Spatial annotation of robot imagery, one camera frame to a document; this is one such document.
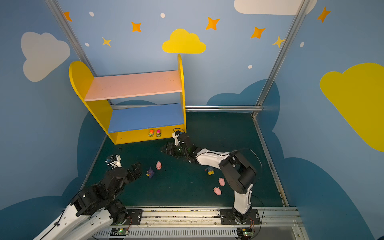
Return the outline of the purple creature toy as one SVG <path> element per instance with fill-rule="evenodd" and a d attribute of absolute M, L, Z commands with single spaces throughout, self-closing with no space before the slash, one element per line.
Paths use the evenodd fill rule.
<path fill-rule="evenodd" d="M 146 176 L 148 176 L 149 179 L 151 179 L 155 174 L 155 171 L 150 167 L 150 169 L 147 171 Z"/>

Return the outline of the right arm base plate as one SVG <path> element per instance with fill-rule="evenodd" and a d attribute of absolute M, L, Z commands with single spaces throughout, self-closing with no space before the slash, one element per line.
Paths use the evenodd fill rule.
<path fill-rule="evenodd" d="M 219 217 L 222 225 L 260 225 L 262 215 L 257 209 L 250 208 L 245 214 L 235 209 L 220 209 Z"/>

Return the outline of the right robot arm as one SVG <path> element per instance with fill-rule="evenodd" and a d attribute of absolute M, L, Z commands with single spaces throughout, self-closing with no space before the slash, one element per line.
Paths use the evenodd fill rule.
<path fill-rule="evenodd" d="M 188 134 L 173 133 L 174 141 L 162 148 L 162 152 L 175 158 L 186 158 L 189 163 L 208 166 L 222 171 L 225 180 L 234 190 L 233 216 L 239 224 L 244 224 L 252 209 L 251 195 L 257 170 L 240 152 L 215 152 L 202 149 L 192 143 Z"/>

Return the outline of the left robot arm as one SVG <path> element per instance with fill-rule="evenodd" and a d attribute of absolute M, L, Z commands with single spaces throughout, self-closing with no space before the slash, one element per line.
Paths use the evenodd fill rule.
<path fill-rule="evenodd" d="M 36 240 L 87 240 L 110 225 L 134 223 L 127 208 L 118 200 L 124 187 L 142 176 L 142 164 L 115 167 L 97 184 L 80 190 L 63 212 Z"/>

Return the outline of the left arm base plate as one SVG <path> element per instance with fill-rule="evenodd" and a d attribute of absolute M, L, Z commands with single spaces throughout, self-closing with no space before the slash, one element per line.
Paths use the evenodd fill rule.
<path fill-rule="evenodd" d="M 142 209 L 127 209 L 120 213 L 116 225 L 131 226 L 140 225 L 142 219 Z"/>

